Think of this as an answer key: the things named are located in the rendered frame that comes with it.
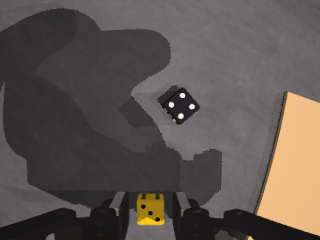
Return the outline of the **yellow die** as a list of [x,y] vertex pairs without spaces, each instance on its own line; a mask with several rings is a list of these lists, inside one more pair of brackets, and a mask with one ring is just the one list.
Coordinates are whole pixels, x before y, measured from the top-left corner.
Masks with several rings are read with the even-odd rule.
[[162,194],[139,194],[137,198],[139,225],[164,224],[164,197]]

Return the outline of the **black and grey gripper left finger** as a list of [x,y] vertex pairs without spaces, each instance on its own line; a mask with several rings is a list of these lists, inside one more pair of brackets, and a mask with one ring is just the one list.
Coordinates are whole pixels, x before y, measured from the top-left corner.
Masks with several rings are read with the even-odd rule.
[[90,217],[76,218],[75,210],[59,208],[1,227],[0,240],[46,240],[52,233],[55,240],[125,240],[128,226],[129,193],[117,192]]

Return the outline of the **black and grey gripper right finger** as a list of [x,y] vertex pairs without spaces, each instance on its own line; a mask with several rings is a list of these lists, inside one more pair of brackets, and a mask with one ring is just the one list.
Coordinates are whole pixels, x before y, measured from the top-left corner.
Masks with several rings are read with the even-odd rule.
[[253,240],[320,240],[318,235],[241,209],[210,218],[209,211],[196,200],[187,200],[184,192],[173,192],[173,228],[176,240],[246,240],[246,235]]

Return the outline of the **black die with white pips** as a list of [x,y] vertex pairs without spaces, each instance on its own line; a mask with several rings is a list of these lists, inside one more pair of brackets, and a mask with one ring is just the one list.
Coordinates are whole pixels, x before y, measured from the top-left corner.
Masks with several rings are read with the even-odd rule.
[[200,109],[198,103],[183,87],[168,98],[162,107],[176,124],[184,123]]

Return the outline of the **peach flat mat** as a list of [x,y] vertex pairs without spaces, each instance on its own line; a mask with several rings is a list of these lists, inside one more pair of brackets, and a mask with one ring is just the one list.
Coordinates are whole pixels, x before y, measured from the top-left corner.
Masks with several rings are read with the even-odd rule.
[[320,236],[320,103],[285,93],[255,214]]

